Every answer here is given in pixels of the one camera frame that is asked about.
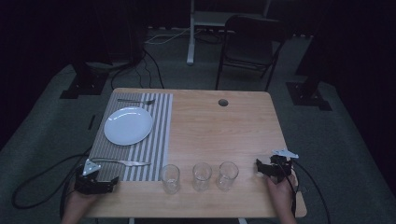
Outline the silver table knife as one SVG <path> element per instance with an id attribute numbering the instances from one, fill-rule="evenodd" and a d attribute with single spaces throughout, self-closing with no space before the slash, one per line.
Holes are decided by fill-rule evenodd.
<path id="1" fill-rule="evenodd" d="M 146 161 L 124 161 L 124 160 L 105 159 L 105 158 L 92 158 L 91 161 L 93 161 L 93 162 L 114 162 L 114 163 L 119 163 L 119 164 L 122 164 L 122 165 L 125 165 L 128 167 L 151 165 L 150 162 L 146 162 Z"/>

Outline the grey striped placemat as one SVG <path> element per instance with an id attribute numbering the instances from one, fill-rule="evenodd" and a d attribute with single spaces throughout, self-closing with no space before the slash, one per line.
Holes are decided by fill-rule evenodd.
<path id="1" fill-rule="evenodd" d="M 156 99 L 152 105 L 117 102 L 117 99 L 147 101 Z M 167 164 L 169 133 L 172 118 L 173 95 L 171 93 L 127 93 L 113 92 L 106 112 L 92 145 L 89 159 L 105 158 L 124 161 L 146 161 L 151 165 L 128 167 L 114 162 L 95 162 L 101 166 L 97 180 L 109 181 L 119 177 L 120 181 L 159 181 L 160 171 Z M 142 141 L 119 146 L 109 142 L 104 134 L 106 119 L 115 111 L 135 106 L 146 109 L 153 118 L 151 132 Z"/>

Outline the silver fork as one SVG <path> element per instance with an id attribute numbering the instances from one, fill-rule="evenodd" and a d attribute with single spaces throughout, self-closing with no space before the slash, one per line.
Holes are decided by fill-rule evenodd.
<path id="1" fill-rule="evenodd" d="M 152 105 L 154 104 L 156 99 L 151 99 L 147 101 L 139 101 L 139 100 L 131 100 L 131 99 L 117 99 L 117 102 L 121 103 L 132 103 L 132 104 L 143 104 L 143 105 Z"/>

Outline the person's left hand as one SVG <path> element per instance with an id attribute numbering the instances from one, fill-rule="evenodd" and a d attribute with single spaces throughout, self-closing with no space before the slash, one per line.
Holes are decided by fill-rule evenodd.
<path id="1" fill-rule="evenodd" d="M 68 193 L 61 224 L 78 224 L 99 198 L 99 195 L 85 195 L 74 190 Z"/>

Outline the white metal desk frame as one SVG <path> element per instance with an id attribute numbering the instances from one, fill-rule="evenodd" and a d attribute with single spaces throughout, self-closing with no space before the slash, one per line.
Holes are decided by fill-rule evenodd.
<path id="1" fill-rule="evenodd" d="M 197 10 L 195 8 L 195 0 L 191 0 L 189 47 L 186 59 L 187 65 L 194 64 L 195 28 L 197 26 L 223 27 L 225 22 L 236 14 L 249 15 L 254 18 L 265 18 L 268 15 L 269 8 L 273 1 L 274 0 L 264 0 L 261 13 L 247 13 L 243 12 L 241 9 L 233 9 L 230 12 L 219 11 L 217 9 L 212 11 L 208 9 Z"/>

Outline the black stand base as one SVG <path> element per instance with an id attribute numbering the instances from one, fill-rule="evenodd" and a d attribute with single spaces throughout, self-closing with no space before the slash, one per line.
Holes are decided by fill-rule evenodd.
<path id="1" fill-rule="evenodd" d="M 294 105 L 316 106 L 321 111 L 332 111 L 328 101 L 326 101 L 318 90 L 310 91 L 304 87 L 304 83 L 286 83 L 290 98 Z"/>
<path id="2" fill-rule="evenodd" d="M 100 95 L 109 76 L 108 72 L 94 72 L 84 62 L 74 62 L 72 67 L 76 75 L 61 99 L 77 99 L 80 95 Z"/>

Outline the person's right hand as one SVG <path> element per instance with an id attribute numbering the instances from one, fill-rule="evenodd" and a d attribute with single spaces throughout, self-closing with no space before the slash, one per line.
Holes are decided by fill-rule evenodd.
<path id="1" fill-rule="evenodd" d="M 271 177 L 264 178 L 277 217 L 281 224 L 297 224 L 297 220 L 291 211 L 293 187 L 295 185 L 295 177 L 289 176 L 287 179 L 279 183 L 275 183 Z"/>

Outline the white round plate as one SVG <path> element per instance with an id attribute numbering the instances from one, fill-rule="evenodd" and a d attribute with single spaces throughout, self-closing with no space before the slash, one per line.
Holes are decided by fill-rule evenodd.
<path id="1" fill-rule="evenodd" d="M 106 139 L 119 146 L 136 144 L 151 132 L 153 118 L 141 107 L 129 106 L 112 113 L 105 122 Z"/>

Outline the black folding chair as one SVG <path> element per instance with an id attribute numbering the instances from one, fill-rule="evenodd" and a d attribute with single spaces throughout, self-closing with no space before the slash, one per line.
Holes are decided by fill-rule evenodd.
<path id="1" fill-rule="evenodd" d="M 270 75 L 264 90 L 268 91 L 280 51 L 288 38 L 284 22 L 245 15 L 233 15 L 225 22 L 219 57 L 216 87 L 224 66 L 261 71 Z"/>

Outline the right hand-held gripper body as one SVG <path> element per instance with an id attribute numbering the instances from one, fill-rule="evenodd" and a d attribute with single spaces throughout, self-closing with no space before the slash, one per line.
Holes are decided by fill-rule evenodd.
<path id="1" fill-rule="evenodd" d="M 292 160 L 298 158 L 298 154 L 286 148 L 274 150 L 273 155 L 270 157 L 271 176 L 274 176 L 278 182 L 281 182 L 285 177 L 291 175 Z"/>

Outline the clear drinking glass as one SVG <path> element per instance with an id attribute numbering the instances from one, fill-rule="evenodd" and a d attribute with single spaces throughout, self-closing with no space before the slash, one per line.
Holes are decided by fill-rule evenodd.
<path id="1" fill-rule="evenodd" d="M 163 189 L 168 194 L 176 194 L 179 191 L 180 171 L 174 164 L 165 165 L 160 171 Z"/>
<path id="2" fill-rule="evenodd" d="M 225 161 L 219 166 L 216 184 L 220 190 L 228 191 L 239 175 L 239 169 L 232 161 Z"/>
<path id="3" fill-rule="evenodd" d="M 197 163 L 192 169 L 193 181 L 192 186 L 196 191 L 205 191 L 209 187 L 212 176 L 212 168 L 205 162 Z"/>

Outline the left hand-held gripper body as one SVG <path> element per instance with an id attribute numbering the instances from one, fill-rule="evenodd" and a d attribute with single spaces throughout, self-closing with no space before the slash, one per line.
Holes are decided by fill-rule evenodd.
<path id="1" fill-rule="evenodd" d="M 107 193 L 107 183 L 96 180 L 100 169 L 99 164 L 87 159 L 83 165 L 77 168 L 74 190 L 85 195 Z"/>

